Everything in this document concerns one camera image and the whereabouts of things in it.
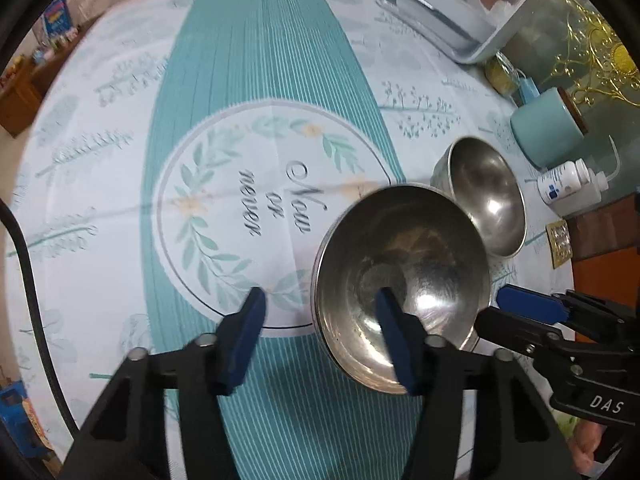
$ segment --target floor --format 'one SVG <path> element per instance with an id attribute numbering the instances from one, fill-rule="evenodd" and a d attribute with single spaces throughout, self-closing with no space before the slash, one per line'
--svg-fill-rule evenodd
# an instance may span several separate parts
<path id="1" fill-rule="evenodd" d="M 9 203 L 14 189 L 15 176 L 20 166 L 20 158 L 29 138 L 30 130 L 23 131 L 15 139 L 0 126 L 0 198 Z M 6 244 L 4 226 L 0 225 L 0 254 L 4 254 Z M 0 258 L 0 367 L 7 378 L 17 379 L 20 376 L 18 363 L 9 332 L 9 323 L 4 297 L 4 257 Z"/>

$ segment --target white squeeze bottle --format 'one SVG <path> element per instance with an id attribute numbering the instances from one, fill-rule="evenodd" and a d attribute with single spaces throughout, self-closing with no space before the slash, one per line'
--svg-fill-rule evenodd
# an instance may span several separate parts
<path id="1" fill-rule="evenodd" d="M 591 181 L 588 184 L 582 186 L 580 191 L 577 191 L 569 196 L 556 200 L 550 204 L 550 208 L 553 209 L 558 216 L 567 216 L 577 211 L 582 211 L 588 207 L 600 203 L 602 200 L 602 192 L 609 189 L 609 182 L 618 176 L 620 173 L 620 156 L 616 145 L 613 143 L 613 139 L 609 136 L 613 153 L 616 155 L 616 169 L 610 175 L 605 175 L 604 171 L 595 173 L 589 168 L 589 175 Z"/>
<path id="2" fill-rule="evenodd" d="M 584 161 L 579 158 L 543 173 L 538 177 L 538 191 L 545 204 L 551 204 L 580 190 L 591 180 L 591 175 Z"/>

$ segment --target tablecloth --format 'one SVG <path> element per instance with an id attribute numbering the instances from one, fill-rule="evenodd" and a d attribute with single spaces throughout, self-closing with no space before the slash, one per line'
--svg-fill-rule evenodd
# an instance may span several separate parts
<path id="1" fill-rule="evenodd" d="M 511 133 L 513 109 L 375 0 L 133 0 L 107 12 L 46 96 L 12 203 L 76 422 L 130 348 L 212 332 L 257 284 L 264 331 L 245 384 L 221 403 L 241 477 L 399 478 L 420 402 L 367 390 L 322 352 L 313 257 L 361 195 L 428 184 L 446 147 L 475 135 L 505 156 L 527 205 L 523 249 L 491 263 L 494 295 L 505 283 L 571 287 L 570 264 L 551 267 L 545 225 L 557 217 Z M 10 243 L 6 276 L 22 378 L 63 458 L 71 437 Z M 169 394 L 181 479 L 176 409 Z M 469 398 L 460 468 L 472 413 Z"/>

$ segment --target plant illustration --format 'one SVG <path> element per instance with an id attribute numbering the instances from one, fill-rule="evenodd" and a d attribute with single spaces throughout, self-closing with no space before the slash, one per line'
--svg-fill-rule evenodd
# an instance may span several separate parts
<path id="1" fill-rule="evenodd" d="M 14 190 L 11 196 L 11 210 L 17 211 L 20 209 L 22 202 L 27 196 L 29 190 L 29 183 L 31 180 L 31 167 L 27 162 L 23 162 L 18 170 L 18 175 L 15 177 Z"/>
<path id="2" fill-rule="evenodd" d="M 89 156 L 94 159 L 103 158 L 115 148 L 122 150 L 132 142 L 132 134 L 109 130 L 72 137 L 51 153 L 51 164 L 38 171 L 35 177 L 41 178 L 48 174 L 51 179 L 56 170 L 63 168 L 67 170 L 67 176 L 71 176 L 69 168 L 72 168 L 75 162 L 87 160 Z"/>
<path id="3" fill-rule="evenodd" d="M 41 317 L 51 359 L 55 363 L 75 363 L 78 360 L 76 347 L 69 339 L 59 337 L 63 326 L 62 313 L 58 309 L 43 310 Z M 33 336 L 32 328 L 20 329 L 20 332 Z"/>
<path id="4" fill-rule="evenodd" d="M 27 247 L 30 250 L 31 259 L 41 261 L 43 258 L 56 258 L 66 251 L 72 253 L 78 250 L 86 250 L 86 236 L 98 234 L 98 228 L 84 222 L 67 222 L 65 224 L 50 225 L 43 231 L 28 236 Z M 15 250 L 6 254 L 7 258 L 16 256 Z"/>
<path id="5" fill-rule="evenodd" d="M 159 81 L 164 75 L 166 64 L 166 57 L 156 59 L 156 56 L 148 52 L 118 63 L 111 79 L 95 88 L 98 103 L 104 107 L 120 97 L 135 95 L 151 83 Z"/>
<path id="6" fill-rule="evenodd" d="M 441 97 L 433 101 L 427 94 L 420 94 L 415 86 L 407 94 L 402 86 L 391 81 L 382 85 L 386 99 L 378 108 L 382 112 L 399 114 L 395 119 L 398 130 L 408 139 L 417 139 L 424 133 L 437 138 L 460 124 L 460 115 L 453 105 Z"/>
<path id="7" fill-rule="evenodd" d="M 524 178 L 524 182 L 538 182 L 538 177 L 541 175 L 541 173 L 533 167 L 533 165 L 527 161 L 526 163 L 527 166 L 527 174 Z"/>
<path id="8" fill-rule="evenodd" d="M 39 148 L 48 146 L 66 131 L 79 103 L 80 98 L 77 95 L 65 95 L 53 105 L 41 121 L 38 121 L 33 136 Z"/>
<path id="9" fill-rule="evenodd" d="M 265 135 L 276 136 L 279 132 L 277 121 L 263 122 L 261 125 Z M 252 259 L 242 259 L 237 254 L 223 252 L 210 237 L 209 224 L 202 213 L 207 211 L 205 202 L 211 201 L 212 197 L 203 187 L 213 178 L 216 168 L 239 156 L 233 148 L 243 135 L 239 128 L 208 132 L 206 145 L 199 142 L 193 150 L 192 164 L 182 164 L 180 167 L 183 186 L 175 187 L 178 198 L 174 204 L 185 217 L 175 239 L 184 244 L 182 268 L 189 270 L 195 267 L 200 286 L 207 294 L 215 295 L 222 308 L 240 305 L 252 286 L 258 284 L 243 273 L 253 263 Z M 273 290 L 267 291 L 273 304 L 285 310 L 293 310 L 304 304 L 307 290 L 303 283 L 307 274 L 306 270 L 292 272 L 282 278 Z"/>
<path id="10" fill-rule="evenodd" d="M 518 283 L 518 271 L 513 260 L 494 262 L 489 271 L 491 274 L 491 295 L 494 299 L 501 287 L 508 283 Z"/>
<path id="11" fill-rule="evenodd" d="M 457 88 L 458 90 L 463 90 L 472 94 L 478 94 L 478 90 L 465 81 L 446 77 L 441 81 L 441 83 L 443 86 L 451 86 L 453 88 Z"/>
<path id="12" fill-rule="evenodd" d="M 548 243 L 546 241 L 546 228 L 531 235 L 524 242 L 524 246 L 532 246 L 536 254 L 540 254 L 540 251 L 547 245 Z"/>
<path id="13" fill-rule="evenodd" d="M 36 379 L 36 371 L 33 369 L 31 359 L 21 346 L 16 347 L 15 358 L 20 369 L 20 378 L 28 389 Z"/>
<path id="14" fill-rule="evenodd" d="M 290 121 L 284 117 L 261 116 L 254 120 L 250 129 L 266 139 L 280 139 L 289 132 L 295 132 L 309 139 L 320 139 L 324 153 L 333 159 L 335 169 L 339 173 L 342 173 L 344 166 L 349 168 L 351 173 L 364 172 L 358 164 L 356 149 L 349 140 L 340 135 L 326 133 L 318 124 L 304 119 Z"/>
<path id="15" fill-rule="evenodd" d="M 139 346 L 153 352 L 154 344 L 146 314 L 132 314 L 127 317 L 122 325 L 118 346 L 123 357 L 129 353 L 129 350 Z"/>
<path id="16" fill-rule="evenodd" d="M 388 29 L 396 36 L 411 36 L 412 38 L 420 37 L 420 34 L 409 27 L 409 25 L 384 10 L 380 10 L 380 13 L 374 18 L 374 21 L 387 25 Z"/>
<path id="17" fill-rule="evenodd" d="M 488 112 L 486 122 L 489 129 L 479 127 L 481 132 L 493 134 L 495 139 L 506 153 L 518 153 L 520 151 L 513 132 L 511 131 L 510 119 L 503 114 Z"/>

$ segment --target metal bowl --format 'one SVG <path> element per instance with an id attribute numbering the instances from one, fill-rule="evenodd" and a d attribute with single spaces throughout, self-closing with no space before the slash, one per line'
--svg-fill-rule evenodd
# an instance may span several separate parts
<path id="1" fill-rule="evenodd" d="M 436 164 L 431 185 L 466 212 L 491 256 L 509 258 L 522 248 L 527 234 L 522 192 L 513 171 L 490 144 L 460 137 Z"/>
<path id="2" fill-rule="evenodd" d="M 403 394 L 375 316 L 383 286 L 429 333 L 475 346 L 473 323 L 490 296 L 487 256 L 474 225 L 443 193 L 407 184 L 367 195 L 329 230 L 314 265 L 312 310 L 329 354 L 359 383 Z"/>

